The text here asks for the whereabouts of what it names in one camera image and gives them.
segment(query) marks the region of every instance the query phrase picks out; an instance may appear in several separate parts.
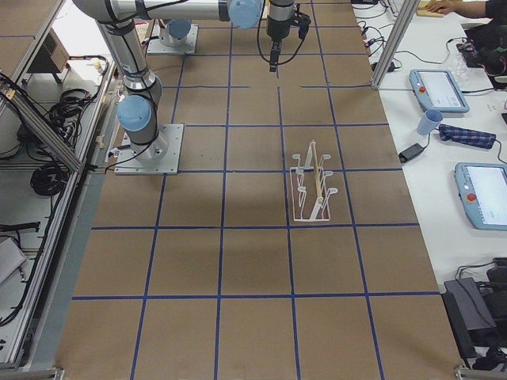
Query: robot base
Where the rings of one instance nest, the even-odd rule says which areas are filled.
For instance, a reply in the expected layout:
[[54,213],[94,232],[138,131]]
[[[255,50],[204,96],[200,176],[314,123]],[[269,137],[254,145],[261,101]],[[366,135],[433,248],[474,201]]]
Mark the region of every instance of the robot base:
[[[116,174],[146,175],[146,174],[177,174],[177,167],[180,161],[181,140],[183,140],[183,124],[164,124],[160,129],[169,143],[169,148],[164,157],[153,161],[138,161],[135,158],[123,164],[119,164],[114,172]],[[125,134],[122,144],[130,144],[130,139]],[[125,161],[132,158],[131,150],[122,150],[118,161]]]
[[[160,27],[154,25],[151,36],[158,36]],[[160,40],[151,40],[148,45],[149,55],[183,55],[183,54],[195,54],[196,43],[197,43],[197,29],[198,26],[192,24],[190,32],[187,35],[187,39],[184,43],[177,46],[166,46],[160,42]]]

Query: power adapter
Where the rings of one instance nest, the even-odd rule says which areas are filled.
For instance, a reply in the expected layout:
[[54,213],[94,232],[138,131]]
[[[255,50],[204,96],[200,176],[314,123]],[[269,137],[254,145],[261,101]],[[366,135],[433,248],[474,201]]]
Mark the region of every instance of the power adapter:
[[[377,67],[377,64],[378,64],[378,62],[374,62],[374,63],[372,63],[372,64],[371,64],[372,71],[375,71],[375,68]],[[394,70],[396,70],[395,63],[394,63],[394,62],[391,62],[391,63],[389,64],[389,67],[387,68],[387,72],[388,72],[388,73],[392,73]]]
[[400,154],[398,154],[399,161],[404,164],[405,162],[408,162],[414,158],[416,158],[419,154],[421,154],[424,151],[425,148],[423,148],[421,145],[415,143],[412,146],[409,146],[404,151],[402,151]]

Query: white table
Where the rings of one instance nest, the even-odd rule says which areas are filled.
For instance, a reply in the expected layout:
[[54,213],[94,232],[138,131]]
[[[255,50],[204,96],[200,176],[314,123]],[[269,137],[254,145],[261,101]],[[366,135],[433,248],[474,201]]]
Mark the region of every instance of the white table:
[[[357,10],[357,16],[370,17],[381,13],[381,7]],[[412,51],[419,57],[441,62],[445,59],[445,43],[451,38],[465,36],[461,26],[467,19],[455,14],[443,18],[413,17],[400,43],[398,51]],[[384,14],[367,19],[367,25],[379,28],[392,22]],[[391,27],[381,28],[388,38]],[[378,36],[370,29],[368,38]],[[416,132],[422,110],[408,81],[411,69],[447,69],[452,71],[463,90],[486,89],[491,83],[482,69],[470,69],[463,64],[456,50],[456,43],[450,43],[451,54],[444,64],[423,63],[412,55],[397,54],[402,69],[387,73],[380,85],[380,97],[390,124],[397,151],[400,152],[414,143],[425,145],[427,138]],[[379,56],[371,57],[371,62]],[[466,114],[444,114],[444,123],[456,127],[487,131],[497,134],[503,142],[502,158],[507,161],[507,125],[501,118],[507,93],[489,91],[480,96],[467,96],[471,110]],[[484,150],[455,142],[442,142],[435,131],[430,145],[423,154],[403,165],[417,218],[432,261],[436,281],[444,291],[443,282],[452,279],[460,265],[483,264],[493,257],[507,257],[507,232],[476,230],[467,220],[463,205],[458,197],[453,170],[457,162],[499,163],[499,145]],[[476,279],[486,279],[482,268],[475,271]]]

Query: paper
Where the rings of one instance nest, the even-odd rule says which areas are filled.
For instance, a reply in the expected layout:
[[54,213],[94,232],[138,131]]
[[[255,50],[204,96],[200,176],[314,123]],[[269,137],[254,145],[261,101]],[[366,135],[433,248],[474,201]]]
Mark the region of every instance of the paper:
[[9,238],[0,243],[0,283],[26,261],[26,256]]

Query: brown mat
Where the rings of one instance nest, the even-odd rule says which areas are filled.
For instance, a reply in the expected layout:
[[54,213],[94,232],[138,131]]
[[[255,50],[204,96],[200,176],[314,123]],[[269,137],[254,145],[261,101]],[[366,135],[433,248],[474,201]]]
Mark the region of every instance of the brown mat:
[[[215,21],[198,55],[150,58],[159,120],[186,124],[180,173],[107,175],[56,361],[66,378],[454,378],[352,7],[303,11],[310,34],[277,74],[254,30]],[[312,139],[339,193],[329,222],[305,224],[285,170]]]

